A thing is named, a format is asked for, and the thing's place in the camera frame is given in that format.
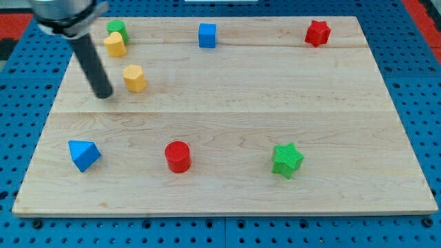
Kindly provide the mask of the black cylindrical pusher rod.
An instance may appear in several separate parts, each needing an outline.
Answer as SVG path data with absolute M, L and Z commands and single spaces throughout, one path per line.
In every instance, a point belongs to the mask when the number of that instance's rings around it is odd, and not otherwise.
M 69 40 L 75 56 L 98 99 L 106 99 L 113 94 L 113 88 L 105 73 L 102 62 L 89 34 Z

